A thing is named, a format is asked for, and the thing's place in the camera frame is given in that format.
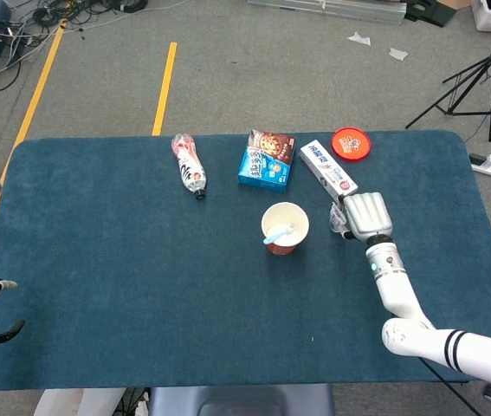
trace plastic bottle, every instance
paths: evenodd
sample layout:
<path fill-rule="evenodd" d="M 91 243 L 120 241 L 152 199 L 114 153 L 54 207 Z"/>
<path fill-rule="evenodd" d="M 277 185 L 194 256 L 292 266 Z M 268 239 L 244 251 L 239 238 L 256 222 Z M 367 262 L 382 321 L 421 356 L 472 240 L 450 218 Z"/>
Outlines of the plastic bottle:
<path fill-rule="evenodd" d="M 197 156 L 195 140 L 189 134 L 177 134 L 172 139 L 172 151 L 178 158 L 179 171 L 187 189 L 195 198 L 206 196 L 207 176 Z"/>

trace black stripe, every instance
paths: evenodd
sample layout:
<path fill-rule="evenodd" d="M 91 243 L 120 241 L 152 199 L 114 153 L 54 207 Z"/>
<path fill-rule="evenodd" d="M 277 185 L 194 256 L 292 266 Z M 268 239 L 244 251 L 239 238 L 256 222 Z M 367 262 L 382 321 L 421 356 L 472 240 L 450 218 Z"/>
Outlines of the black stripe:
<path fill-rule="evenodd" d="M 456 359 L 456 348 L 459 346 L 459 341 L 461 340 L 461 338 L 466 335 L 467 333 L 466 332 L 461 332 L 459 334 L 459 336 L 456 337 L 456 340 L 455 340 L 455 344 L 453 344 L 453 363 L 455 364 L 455 367 L 458 371 L 460 371 L 462 373 L 462 370 L 461 368 L 459 367 L 459 361 L 457 361 Z"/>
<path fill-rule="evenodd" d="M 445 355 L 445 360 L 447 361 L 447 365 L 451 368 L 453 368 L 453 366 L 451 366 L 451 360 L 449 359 L 449 343 L 451 342 L 453 335 L 455 335 L 457 332 L 459 332 L 457 329 L 451 331 L 451 333 L 447 337 L 447 341 L 445 342 L 445 347 L 443 348 L 443 354 Z"/>

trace paper scrap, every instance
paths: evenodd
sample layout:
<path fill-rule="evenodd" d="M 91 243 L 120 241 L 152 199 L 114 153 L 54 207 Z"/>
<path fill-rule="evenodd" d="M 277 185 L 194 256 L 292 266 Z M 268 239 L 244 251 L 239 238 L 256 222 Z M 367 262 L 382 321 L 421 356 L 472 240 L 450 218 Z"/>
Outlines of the paper scrap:
<path fill-rule="evenodd" d="M 359 35 L 358 31 L 355 30 L 355 34 L 353 36 L 349 36 L 347 39 L 353 42 L 362 43 L 363 45 L 370 46 L 370 37 L 362 37 Z"/>
<path fill-rule="evenodd" d="M 403 50 L 390 48 L 390 55 L 393 56 L 398 61 L 403 61 L 407 57 L 407 53 Z"/>

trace yellow floor line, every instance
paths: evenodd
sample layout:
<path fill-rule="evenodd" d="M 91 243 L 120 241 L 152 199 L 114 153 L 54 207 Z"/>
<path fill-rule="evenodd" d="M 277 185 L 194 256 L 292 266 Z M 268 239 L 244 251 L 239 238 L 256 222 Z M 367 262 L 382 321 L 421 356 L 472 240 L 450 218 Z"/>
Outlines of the yellow floor line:
<path fill-rule="evenodd" d="M 39 81 L 37 82 L 36 90 L 34 91 L 33 96 L 31 97 L 31 101 L 29 102 L 28 110 L 26 111 L 26 115 L 23 118 L 22 125 L 20 126 L 20 130 L 18 131 L 18 135 L 16 136 L 16 140 L 12 149 L 10 150 L 10 155 L 7 158 L 6 165 L 3 169 L 3 174 L 1 175 L 0 182 L 4 183 L 4 178 L 6 176 L 6 171 L 9 167 L 10 158 L 12 157 L 12 153 L 16 146 L 24 141 L 26 138 L 26 134 L 29 130 L 29 125 L 31 124 L 31 120 L 34 117 L 34 113 L 36 112 L 37 104 L 39 103 L 39 99 L 41 98 L 41 94 L 43 89 L 45 88 L 45 83 L 47 82 L 48 73 L 53 66 L 53 61 L 55 60 L 56 51 L 58 50 L 59 45 L 61 44 L 62 34 L 64 33 L 63 25 L 59 27 L 56 31 L 55 38 L 53 39 L 53 44 L 51 45 L 51 49 L 48 52 L 47 60 L 45 61 L 45 65 L 43 66 L 43 70 L 41 72 L 41 76 L 39 77 Z"/>
<path fill-rule="evenodd" d="M 166 102 L 168 101 L 170 79 L 172 78 L 172 70 L 174 68 L 174 59 L 176 58 L 177 48 L 178 44 L 176 42 L 170 42 L 168 57 L 166 58 L 165 75 L 162 78 L 162 87 L 160 88 L 160 96 L 158 97 L 157 115 L 155 115 L 155 123 L 152 126 L 153 136 L 159 136 L 162 130 L 162 121 L 165 118 Z"/>

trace blue box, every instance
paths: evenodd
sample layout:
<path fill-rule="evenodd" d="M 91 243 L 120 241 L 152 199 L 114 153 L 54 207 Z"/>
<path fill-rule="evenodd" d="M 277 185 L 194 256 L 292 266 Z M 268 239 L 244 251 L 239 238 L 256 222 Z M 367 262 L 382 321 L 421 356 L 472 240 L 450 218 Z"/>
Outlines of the blue box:
<path fill-rule="evenodd" d="M 285 192 L 295 139 L 284 134 L 253 130 L 245 149 L 237 179 L 240 184 Z"/>

